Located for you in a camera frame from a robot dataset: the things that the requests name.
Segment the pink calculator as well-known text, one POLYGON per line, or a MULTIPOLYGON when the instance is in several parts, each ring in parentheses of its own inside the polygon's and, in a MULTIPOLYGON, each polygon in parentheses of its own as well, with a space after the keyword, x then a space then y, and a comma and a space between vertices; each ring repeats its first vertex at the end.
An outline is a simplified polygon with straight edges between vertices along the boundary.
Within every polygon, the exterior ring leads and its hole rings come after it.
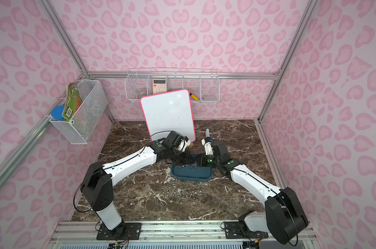
POLYGON ((165 79, 154 79, 153 80, 153 94, 161 94, 167 92, 167 81, 165 79))

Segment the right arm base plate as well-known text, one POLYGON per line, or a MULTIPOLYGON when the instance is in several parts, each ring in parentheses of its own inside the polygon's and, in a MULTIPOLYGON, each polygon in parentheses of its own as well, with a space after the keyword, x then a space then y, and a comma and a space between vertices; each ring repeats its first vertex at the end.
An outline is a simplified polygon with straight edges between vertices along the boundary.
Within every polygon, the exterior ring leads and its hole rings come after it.
POLYGON ((227 222, 221 223, 220 228, 225 232, 226 239, 268 239, 267 232, 250 231, 249 228, 242 222, 227 222))

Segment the yellow marker pen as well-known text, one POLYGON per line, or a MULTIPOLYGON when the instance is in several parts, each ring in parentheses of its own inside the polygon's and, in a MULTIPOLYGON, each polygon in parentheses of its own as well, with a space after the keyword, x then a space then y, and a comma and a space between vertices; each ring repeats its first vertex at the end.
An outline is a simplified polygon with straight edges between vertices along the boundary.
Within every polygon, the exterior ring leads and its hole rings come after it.
POLYGON ((195 100, 195 101, 200 101, 198 97, 196 97, 193 93, 190 92, 190 96, 195 100))

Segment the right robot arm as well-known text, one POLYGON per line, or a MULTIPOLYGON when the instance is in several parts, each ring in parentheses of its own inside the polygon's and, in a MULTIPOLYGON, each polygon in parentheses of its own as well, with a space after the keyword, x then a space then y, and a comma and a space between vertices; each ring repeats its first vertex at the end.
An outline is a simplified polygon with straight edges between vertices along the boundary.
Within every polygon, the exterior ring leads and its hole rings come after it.
POLYGON ((308 227, 309 222, 296 192, 289 187, 275 186, 252 172, 229 154, 224 142, 206 137, 201 143, 204 152, 200 164, 217 168, 264 206, 264 216, 252 211, 240 217, 241 234, 248 237, 249 233, 266 232, 281 244, 288 244, 292 239, 298 242, 299 233, 308 227))

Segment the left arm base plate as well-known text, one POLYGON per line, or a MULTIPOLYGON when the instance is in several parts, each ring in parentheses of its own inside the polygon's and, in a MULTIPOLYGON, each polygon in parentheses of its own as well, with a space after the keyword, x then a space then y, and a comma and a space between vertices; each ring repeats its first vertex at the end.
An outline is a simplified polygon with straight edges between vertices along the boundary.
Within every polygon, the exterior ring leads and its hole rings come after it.
POLYGON ((101 224, 97 229, 96 240, 98 241, 125 241, 139 240, 142 223, 124 223, 119 224, 115 229, 109 230, 105 224, 101 224))

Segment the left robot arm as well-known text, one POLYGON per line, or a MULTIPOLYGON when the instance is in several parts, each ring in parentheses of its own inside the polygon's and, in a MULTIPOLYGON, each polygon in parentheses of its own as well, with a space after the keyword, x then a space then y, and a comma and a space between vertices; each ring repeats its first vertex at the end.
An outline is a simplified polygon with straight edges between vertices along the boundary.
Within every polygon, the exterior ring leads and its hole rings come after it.
POLYGON ((189 153, 191 141, 176 131, 169 131, 165 138, 152 140, 142 149, 120 160, 100 164, 95 162, 88 167, 86 175, 77 188, 90 210, 101 219, 104 226, 115 238, 121 237, 126 228, 114 204, 113 188, 129 175, 159 161, 188 164, 192 159, 189 153))

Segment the pink framed whiteboard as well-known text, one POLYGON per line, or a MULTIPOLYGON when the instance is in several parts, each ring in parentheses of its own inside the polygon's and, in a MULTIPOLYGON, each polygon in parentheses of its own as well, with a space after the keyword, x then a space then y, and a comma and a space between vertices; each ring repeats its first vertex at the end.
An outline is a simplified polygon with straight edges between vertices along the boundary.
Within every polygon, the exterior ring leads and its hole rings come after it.
POLYGON ((177 90, 140 99, 151 140, 168 136, 174 130, 196 141, 193 112, 188 90, 177 90))

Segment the metal bowl in basket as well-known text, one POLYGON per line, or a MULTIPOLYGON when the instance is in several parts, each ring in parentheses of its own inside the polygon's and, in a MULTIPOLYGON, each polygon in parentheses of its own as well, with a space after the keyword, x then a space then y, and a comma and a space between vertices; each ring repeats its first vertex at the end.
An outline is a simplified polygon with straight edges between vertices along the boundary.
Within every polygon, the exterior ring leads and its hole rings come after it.
POLYGON ((137 94, 137 98, 141 99, 142 97, 147 96, 147 91, 141 91, 137 94))

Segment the white mesh side basket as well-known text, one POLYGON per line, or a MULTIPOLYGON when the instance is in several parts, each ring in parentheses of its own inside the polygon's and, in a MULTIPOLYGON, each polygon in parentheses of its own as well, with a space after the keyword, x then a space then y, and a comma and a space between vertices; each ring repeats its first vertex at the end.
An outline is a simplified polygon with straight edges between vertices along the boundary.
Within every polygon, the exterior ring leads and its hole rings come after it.
POLYGON ((50 118, 50 123, 71 143, 87 144, 103 115, 108 100, 100 81, 85 79, 78 84, 82 105, 70 121, 50 118))

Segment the pile of wing nuts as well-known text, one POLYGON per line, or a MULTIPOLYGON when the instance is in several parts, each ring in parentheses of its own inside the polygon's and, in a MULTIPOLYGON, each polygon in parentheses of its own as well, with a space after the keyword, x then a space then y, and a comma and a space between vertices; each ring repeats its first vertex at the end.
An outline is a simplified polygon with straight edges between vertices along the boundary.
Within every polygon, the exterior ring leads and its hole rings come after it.
POLYGON ((199 166, 198 166, 198 164, 186 164, 186 165, 183 165, 181 168, 187 168, 187 169, 195 170, 195 169, 198 169, 199 166))

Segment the teal plastic storage box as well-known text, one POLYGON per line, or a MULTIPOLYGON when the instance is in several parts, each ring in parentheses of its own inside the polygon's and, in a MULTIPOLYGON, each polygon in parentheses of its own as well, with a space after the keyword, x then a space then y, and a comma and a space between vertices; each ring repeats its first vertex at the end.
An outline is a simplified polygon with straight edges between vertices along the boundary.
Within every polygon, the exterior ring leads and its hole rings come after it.
POLYGON ((213 176, 213 171, 211 167, 200 166, 200 154, 191 154, 194 158, 194 164, 198 164, 199 168, 195 170, 181 168, 183 165, 171 166, 171 174, 176 179, 182 181, 192 181, 192 182, 207 182, 213 176))

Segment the blue round lid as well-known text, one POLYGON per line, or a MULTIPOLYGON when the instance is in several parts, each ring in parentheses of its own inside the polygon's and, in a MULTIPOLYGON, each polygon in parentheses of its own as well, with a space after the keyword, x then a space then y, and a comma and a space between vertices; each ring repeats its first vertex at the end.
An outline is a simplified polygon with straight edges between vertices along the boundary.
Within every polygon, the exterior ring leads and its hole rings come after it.
POLYGON ((65 118, 63 117, 63 111, 64 111, 64 106, 56 106, 52 109, 51 111, 51 117, 54 118, 55 120, 63 121, 65 118))

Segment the green paper packets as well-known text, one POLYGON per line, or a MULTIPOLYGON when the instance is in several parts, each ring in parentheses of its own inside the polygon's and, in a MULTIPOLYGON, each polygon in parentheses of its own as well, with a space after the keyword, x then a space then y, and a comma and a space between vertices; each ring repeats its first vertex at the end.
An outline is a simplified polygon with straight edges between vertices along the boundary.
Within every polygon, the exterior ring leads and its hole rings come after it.
POLYGON ((67 98, 64 104, 62 116, 66 121, 70 121, 76 111, 82 105, 83 100, 76 83, 70 83, 67 86, 67 98))

